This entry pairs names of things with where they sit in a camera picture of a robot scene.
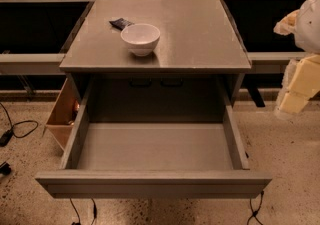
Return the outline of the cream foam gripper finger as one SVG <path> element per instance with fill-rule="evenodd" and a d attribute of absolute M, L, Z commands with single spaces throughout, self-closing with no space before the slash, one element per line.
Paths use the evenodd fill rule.
<path fill-rule="evenodd" d="M 300 61 L 292 59 L 285 69 L 274 113 L 276 116 L 298 114 L 319 92 L 320 55 L 309 55 Z"/>

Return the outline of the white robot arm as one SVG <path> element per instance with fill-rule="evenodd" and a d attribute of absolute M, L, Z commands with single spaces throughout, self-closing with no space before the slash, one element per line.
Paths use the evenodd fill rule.
<path fill-rule="evenodd" d="M 320 92 L 320 0 L 306 0 L 279 21 L 274 32 L 293 34 L 295 45 L 307 53 L 300 61 L 290 60 L 276 100 L 275 115 L 289 119 Z"/>

